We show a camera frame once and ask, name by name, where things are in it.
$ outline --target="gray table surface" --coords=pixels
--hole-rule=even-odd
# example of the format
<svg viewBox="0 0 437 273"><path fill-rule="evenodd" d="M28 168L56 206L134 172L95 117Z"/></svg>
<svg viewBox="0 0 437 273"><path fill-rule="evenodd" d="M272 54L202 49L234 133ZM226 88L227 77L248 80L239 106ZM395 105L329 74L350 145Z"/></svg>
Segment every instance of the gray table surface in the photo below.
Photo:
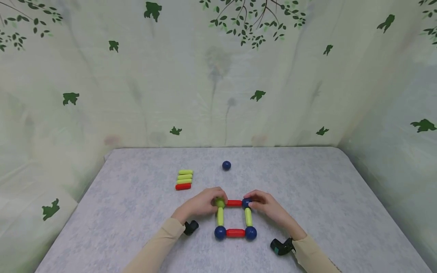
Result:
<svg viewBox="0 0 437 273"><path fill-rule="evenodd" d="M232 168L225 172L222 162ZM175 191L177 172L194 170L190 190ZM117 149L36 270L120 272L185 200L221 186L229 199L270 192L344 272L431 272L388 212L337 148ZM287 235L253 212L258 237L214 238L214 215L182 235L161 272L302 272L272 239ZM227 228L245 228L241 208L225 208Z"/></svg>

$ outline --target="wrist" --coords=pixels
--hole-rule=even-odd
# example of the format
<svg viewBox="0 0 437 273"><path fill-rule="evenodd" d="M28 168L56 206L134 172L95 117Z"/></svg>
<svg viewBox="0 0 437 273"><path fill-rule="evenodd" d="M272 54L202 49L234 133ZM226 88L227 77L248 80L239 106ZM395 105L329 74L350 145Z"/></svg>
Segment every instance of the wrist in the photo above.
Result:
<svg viewBox="0 0 437 273"><path fill-rule="evenodd" d="M285 229L294 241L302 240L307 236L306 232L292 216L287 220Z"/></svg>
<svg viewBox="0 0 437 273"><path fill-rule="evenodd" d="M185 204L183 204L182 206L178 207L174 213L171 215L172 218L178 220L180 222L181 225L184 225L185 222L187 221L187 219L190 217L190 212L188 210L188 208L186 206L184 206Z"/></svg>

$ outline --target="square toy structure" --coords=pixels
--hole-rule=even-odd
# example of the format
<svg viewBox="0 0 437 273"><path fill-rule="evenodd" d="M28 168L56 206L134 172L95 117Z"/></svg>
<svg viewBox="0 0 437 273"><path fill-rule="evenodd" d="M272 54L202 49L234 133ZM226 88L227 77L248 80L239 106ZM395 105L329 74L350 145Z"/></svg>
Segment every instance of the square toy structure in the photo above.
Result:
<svg viewBox="0 0 437 273"><path fill-rule="evenodd" d="M225 205L225 202L222 198L217 198L215 200L215 205L218 207L218 210L217 210L217 227L215 228L214 235L217 240L221 241L226 237L231 237L231 238L246 237L248 241L252 241L257 237L257 230L253 227L252 224L252 211L250 210L249 207L250 202L252 202L250 198L245 198L242 201L228 200L228 203ZM244 215L246 217L246 229L226 229L224 227L223 211L225 206L243 207Z"/></svg>

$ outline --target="beige sleeve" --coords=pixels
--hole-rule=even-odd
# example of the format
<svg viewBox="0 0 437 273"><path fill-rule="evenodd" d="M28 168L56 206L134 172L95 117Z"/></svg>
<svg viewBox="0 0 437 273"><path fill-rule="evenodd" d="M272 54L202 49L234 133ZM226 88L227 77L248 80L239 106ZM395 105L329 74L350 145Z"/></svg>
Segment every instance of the beige sleeve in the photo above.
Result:
<svg viewBox="0 0 437 273"><path fill-rule="evenodd" d="M311 236L293 241L296 259L307 273L339 273L340 269L323 253Z"/></svg>
<svg viewBox="0 0 437 273"><path fill-rule="evenodd" d="M156 273L174 243L185 230L176 219L169 218L137 256L126 266L123 273Z"/></svg>

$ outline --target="red rod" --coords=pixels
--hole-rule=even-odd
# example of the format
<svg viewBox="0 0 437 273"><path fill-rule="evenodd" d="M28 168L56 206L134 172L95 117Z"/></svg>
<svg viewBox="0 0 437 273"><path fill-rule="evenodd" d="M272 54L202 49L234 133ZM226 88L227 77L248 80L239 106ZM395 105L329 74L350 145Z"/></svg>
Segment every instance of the red rod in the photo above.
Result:
<svg viewBox="0 0 437 273"><path fill-rule="evenodd" d="M191 183L176 184L176 190L188 190L191 189Z"/></svg>
<svg viewBox="0 0 437 273"><path fill-rule="evenodd" d="M228 200L228 203L226 204L228 207L241 207L242 205L243 203L241 200Z"/></svg>
<svg viewBox="0 0 437 273"><path fill-rule="evenodd" d="M226 229L226 236L231 238L242 238L246 235L244 229Z"/></svg>

